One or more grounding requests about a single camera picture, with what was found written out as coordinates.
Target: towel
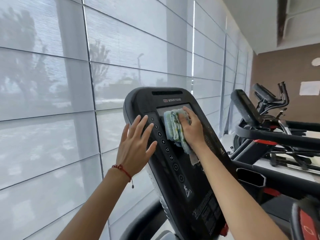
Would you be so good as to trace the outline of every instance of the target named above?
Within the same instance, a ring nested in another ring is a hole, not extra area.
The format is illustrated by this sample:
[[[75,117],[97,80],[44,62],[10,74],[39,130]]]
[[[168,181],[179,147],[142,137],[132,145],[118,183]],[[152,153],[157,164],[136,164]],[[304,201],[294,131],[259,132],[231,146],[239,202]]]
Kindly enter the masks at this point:
[[[188,123],[191,124],[188,114],[183,109],[166,111],[163,114],[165,133],[168,140],[173,141],[175,145],[183,148],[183,151],[190,156],[191,164],[195,165],[199,162],[199,160],[184,137],[183,128],[178,117],[179,114],[182,114]]]

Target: brown wall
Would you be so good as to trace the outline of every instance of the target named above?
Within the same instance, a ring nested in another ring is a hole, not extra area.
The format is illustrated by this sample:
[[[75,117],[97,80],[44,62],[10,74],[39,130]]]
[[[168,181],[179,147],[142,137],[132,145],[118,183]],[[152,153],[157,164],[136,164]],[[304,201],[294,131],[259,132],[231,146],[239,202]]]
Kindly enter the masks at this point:
[[[320,81],[320,66],[311,61],[320,57],[320,44],[277,50],[255,55],[252,62],[251,86],[262,84],[279,95],[277,84],[285,81],[290,103],[283,119],[320,123],[320,96],[300,96],[301,82]],[[250,90],[250,99],[257,99]],[[279,112],[274,109],[270,114]]]

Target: red accent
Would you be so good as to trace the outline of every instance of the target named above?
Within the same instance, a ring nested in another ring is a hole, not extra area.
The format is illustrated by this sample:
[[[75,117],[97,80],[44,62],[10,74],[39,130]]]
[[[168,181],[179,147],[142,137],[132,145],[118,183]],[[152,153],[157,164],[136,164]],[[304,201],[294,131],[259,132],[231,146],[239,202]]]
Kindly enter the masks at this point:
[[[221,232],[220,232],[220,235],[221,236],[226,236],[228,234],[228,231],[229,231],[229,227],[227,225],[227,223],[224,225],[224,227],[222,228]]]
[[[254,142],[256,143],[261,143],[261,144],[266,144],[266,145],[272,145],[272,146],[275,146],[275,145],[278,145],[278,143],[276,142],[273,142],[273,141],[269,141],[269,140],[254,140]]]
[[[304,240],[319,240],[313,219],[303,210],[300,210],[300,225]]]
[[[279,195],[281,195],[281,193],[273,188],[264,188],[263,192],[269,195],[272,195],[274,197],[277,197]]]
[[[120,164],[120,165],[113,165],[112,166],[113,168],[117,168],[119,169],[120,171],[124,172],[128,177],[129,177],[129,182],[131,181],[132,177],[130,176],[130,174],[123,168],[123,165]]]

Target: paper notice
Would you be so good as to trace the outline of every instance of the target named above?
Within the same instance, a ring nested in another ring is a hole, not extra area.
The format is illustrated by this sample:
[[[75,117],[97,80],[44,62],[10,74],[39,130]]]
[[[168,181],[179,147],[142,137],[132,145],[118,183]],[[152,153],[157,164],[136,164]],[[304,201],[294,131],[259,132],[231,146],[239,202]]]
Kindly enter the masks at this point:
[[[319,95],[320,81],[301,82],[300,95]]]

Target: forearm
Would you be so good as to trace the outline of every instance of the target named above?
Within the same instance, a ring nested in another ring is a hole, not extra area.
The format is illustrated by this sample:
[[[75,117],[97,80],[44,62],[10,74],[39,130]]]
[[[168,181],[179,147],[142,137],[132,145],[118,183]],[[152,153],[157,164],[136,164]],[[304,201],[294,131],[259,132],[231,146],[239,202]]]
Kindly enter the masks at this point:
[[[128,181],[123,172],[110,169],[56,240],[98,240]]]
[[[205,144],[199,146],[195,153],[236,240],[288,240]]]

